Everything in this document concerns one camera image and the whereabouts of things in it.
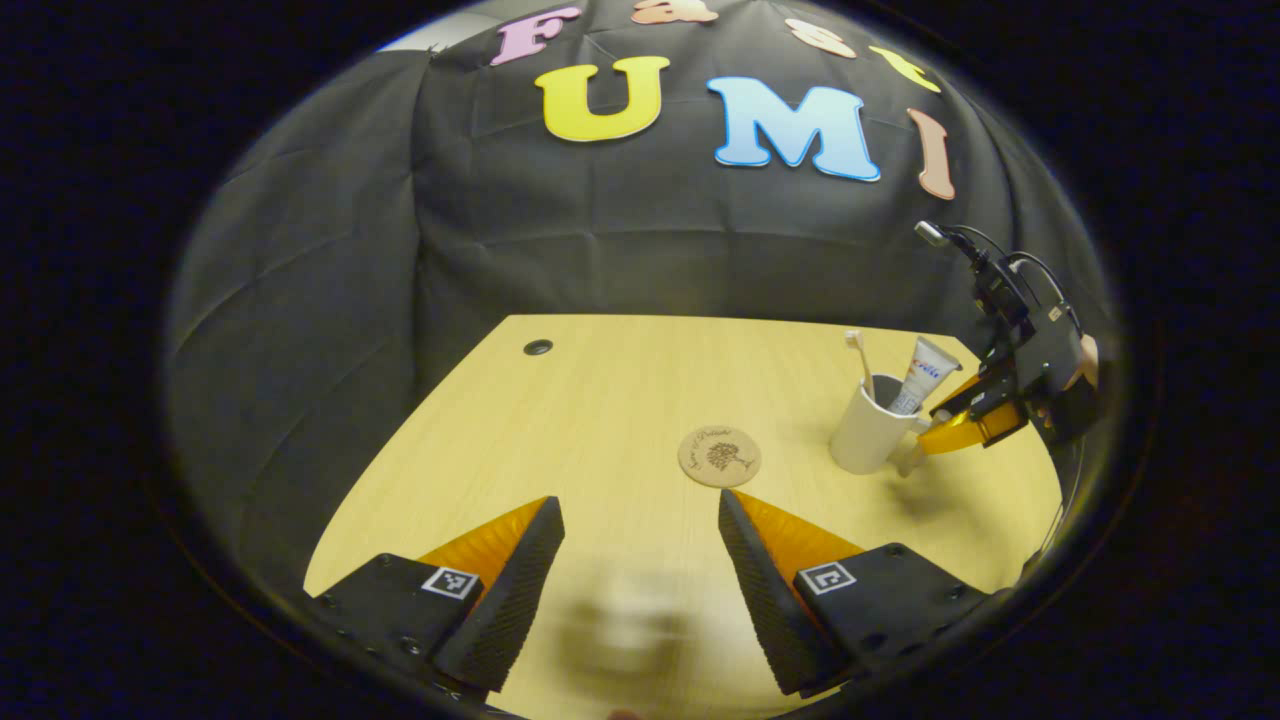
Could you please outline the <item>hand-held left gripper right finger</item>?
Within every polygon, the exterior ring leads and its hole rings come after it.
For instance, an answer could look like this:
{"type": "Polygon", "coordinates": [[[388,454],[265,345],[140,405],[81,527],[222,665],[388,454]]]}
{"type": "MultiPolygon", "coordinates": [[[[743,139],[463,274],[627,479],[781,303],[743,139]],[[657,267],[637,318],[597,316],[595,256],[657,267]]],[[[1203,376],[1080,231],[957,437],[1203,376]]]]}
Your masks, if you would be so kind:
{"type": "Polygon", "coordinates": [[[718,528],[785,694],[884,673],[988,600],[905,544],[864,550],[739,489],[721,492],[718,528]]]}

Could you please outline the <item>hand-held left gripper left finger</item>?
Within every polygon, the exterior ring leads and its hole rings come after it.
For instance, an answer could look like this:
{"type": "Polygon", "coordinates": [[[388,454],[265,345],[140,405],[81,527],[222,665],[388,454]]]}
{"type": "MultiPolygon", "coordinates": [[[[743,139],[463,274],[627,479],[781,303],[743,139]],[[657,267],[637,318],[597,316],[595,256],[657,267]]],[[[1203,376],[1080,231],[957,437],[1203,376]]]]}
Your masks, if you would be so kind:
{"type": "Polygon", "coordinates": [[[502,691],[564,539],[535,498],[417,557],[378,553],[312,601],[319,619],[394,674],[443,693],[502,691]]]}

